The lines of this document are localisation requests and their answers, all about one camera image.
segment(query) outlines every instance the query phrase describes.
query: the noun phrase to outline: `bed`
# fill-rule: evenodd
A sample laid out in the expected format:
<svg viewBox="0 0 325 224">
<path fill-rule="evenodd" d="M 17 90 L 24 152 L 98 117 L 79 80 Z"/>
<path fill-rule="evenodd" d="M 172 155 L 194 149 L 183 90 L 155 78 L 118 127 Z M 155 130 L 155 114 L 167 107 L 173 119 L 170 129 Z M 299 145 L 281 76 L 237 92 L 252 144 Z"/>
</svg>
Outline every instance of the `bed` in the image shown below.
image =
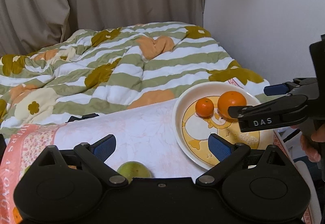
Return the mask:
<svg viewBox="0 0 325 224">
<path fill-rule="evenodd" d="M 181 22 L 78 30 L 33 54 L 3 56 L 0 133 L 9 143 L 0 167 L 1 216 L 15 223 L 14 187 L 50 144 L 71 149 L 112 133 L 117 149 L 107 163 L 113 169 L 136 160 L 154 177 L 195 179 L 204 169 L 177 145 L 171 112 L 186 89 L 209 81 L 267 100 L 267 80 L 242 68 L 207 30 Z M 99 116 L 67 123 L 88 114 Z"/>
</svg>

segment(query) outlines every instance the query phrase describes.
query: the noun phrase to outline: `white wall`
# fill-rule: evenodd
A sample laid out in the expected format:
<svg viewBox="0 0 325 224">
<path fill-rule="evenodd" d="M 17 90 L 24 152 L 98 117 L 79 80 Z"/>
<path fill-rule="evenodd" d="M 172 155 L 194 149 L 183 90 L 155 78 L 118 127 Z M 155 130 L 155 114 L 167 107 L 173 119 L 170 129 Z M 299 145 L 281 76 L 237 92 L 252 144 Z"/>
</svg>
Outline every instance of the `white wall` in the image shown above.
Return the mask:
<svg viewBox="0 0 325 224">
<path fill-rule="evenodd" d="M 325 0 L 205 0 L 204 28 L 270 83 L 315 76 L 309 45 L 325 34 Z"/>
</svg>

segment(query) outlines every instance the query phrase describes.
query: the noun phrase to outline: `plate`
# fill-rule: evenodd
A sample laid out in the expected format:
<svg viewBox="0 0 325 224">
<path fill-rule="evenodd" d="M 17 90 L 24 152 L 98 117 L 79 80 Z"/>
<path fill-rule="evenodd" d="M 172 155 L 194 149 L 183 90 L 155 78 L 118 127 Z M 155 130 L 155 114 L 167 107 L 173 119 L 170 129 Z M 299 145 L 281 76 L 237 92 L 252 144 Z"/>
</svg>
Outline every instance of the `plate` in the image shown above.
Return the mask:
<svg viewBox="0 0 325 224">
<path fill-rule="evenodd" d="M 269 144 L 273 144 L 273 130 L 242 133 L 238 122 L 224 119 L 219 115 L 218 98 L 226 91 L 241 93 L 245 96 L 247 105 L 260 104 L 257 98 L 238 86 L 222 82 L 206 82 L 186 90 L 178 98 L 173 109 L 173 131 L 177 143 L 193 162 L 207 170 L 219 163 L 208 148 L 207 140 L 211 133 L 216 133 L 233 144 L 243 142 L 252 149 L 265 149 Z M 201 118 L 195 114 L 195 103 L 203 97 L 213 101 L 215 109 L 210 118 Z"/>
</svg>

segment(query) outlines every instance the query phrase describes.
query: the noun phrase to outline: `striped blanket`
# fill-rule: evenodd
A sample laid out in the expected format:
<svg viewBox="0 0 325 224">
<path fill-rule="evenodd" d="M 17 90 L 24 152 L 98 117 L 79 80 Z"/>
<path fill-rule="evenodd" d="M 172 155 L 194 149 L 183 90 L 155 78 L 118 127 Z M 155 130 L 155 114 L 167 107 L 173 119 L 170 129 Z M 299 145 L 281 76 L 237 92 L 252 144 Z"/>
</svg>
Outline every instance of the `striped blanket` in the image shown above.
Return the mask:
<svg viewBox="0 0 325 224">
<path fill-rule="evenodd" d="M 181 22 L 78 30 L 67 41 L 0 60 L 0 122 L 61 124 L 179 97 L 207 81 L 236 83 L 261 99 L 269 83 L 243 69 L 202 27 Z"/>
</svg>

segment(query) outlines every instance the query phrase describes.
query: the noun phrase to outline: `green apple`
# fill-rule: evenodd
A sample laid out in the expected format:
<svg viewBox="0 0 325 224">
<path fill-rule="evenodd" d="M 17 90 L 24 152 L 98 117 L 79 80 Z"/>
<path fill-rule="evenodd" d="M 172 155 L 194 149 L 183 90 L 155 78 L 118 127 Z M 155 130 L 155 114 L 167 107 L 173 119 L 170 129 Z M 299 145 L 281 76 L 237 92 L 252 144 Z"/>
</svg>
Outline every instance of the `green apple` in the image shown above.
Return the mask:
<svg viewBox="0 0 325 224">
<path fill-rule="evenodd" d="M 117 172 L 120 175 L 123 175 L 129 181 L 129 183 L 132 181 L 133 177 L 152 177 L 147 167 L 145 167 L 142 163 L 135 161 L 125 162 L 117 169 Z"/>
</svg>

